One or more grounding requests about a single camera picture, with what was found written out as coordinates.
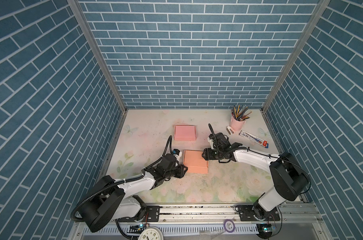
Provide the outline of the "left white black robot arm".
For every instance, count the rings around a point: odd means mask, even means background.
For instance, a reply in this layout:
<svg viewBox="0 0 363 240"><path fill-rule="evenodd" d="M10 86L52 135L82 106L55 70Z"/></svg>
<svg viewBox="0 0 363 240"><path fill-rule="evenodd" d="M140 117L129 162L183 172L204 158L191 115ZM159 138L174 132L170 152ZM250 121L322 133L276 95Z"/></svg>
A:
<svg viewBox="0 0 363 240"><path fill-rule="evenodd" d="M182 153L175 149L144 168L140 175L128 179L102 177L74 207L71 220L86 223L93 233L112 220L141 221L146 216L147 204L137 194L153 190L171 178L183 178L188 167L179 163L181 156Z"/></svg>

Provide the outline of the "orange paper box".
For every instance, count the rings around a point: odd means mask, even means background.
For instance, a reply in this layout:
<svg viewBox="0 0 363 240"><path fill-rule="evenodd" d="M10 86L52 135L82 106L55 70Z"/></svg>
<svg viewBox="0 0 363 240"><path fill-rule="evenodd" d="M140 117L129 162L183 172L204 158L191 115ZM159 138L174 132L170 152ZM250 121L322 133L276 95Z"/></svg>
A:
<svg viewBox="0 0 363 240"><path fill-rule="evenodd" d="M187 173L208 174L208 161L202 155L203 151L185 150L183 165L188 168Z"/></svg>

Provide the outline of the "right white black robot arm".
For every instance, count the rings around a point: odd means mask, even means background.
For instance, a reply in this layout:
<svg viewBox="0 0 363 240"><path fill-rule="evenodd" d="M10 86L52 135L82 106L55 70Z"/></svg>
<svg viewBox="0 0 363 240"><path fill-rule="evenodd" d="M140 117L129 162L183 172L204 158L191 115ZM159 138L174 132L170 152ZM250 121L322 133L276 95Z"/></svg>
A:
<svg viewBox="0 0 363 240"><path fill-rule="evenodd" d="M258 152L240 143L231 144L222 133L211 133L207 141L210 147L204 149L202 154L206 161L245 163L270 174L273 187L263 193L251 209L254 218L259 221L269 217L282 203L294 201L304 193L305 187L311 186L309 174L290 153L271 155Z"/></svg>

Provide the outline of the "pink paper box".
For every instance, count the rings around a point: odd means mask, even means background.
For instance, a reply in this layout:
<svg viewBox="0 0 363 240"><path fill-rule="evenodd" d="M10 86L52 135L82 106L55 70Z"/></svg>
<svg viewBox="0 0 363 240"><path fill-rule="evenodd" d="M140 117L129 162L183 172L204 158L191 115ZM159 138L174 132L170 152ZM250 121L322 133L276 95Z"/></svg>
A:
<svg viewBox="0 0 363 240"><path fill-rule="evenodd" d="M180 142L191 142L197 138L196 126L193 125L175 125L174 140Z"/></svg>

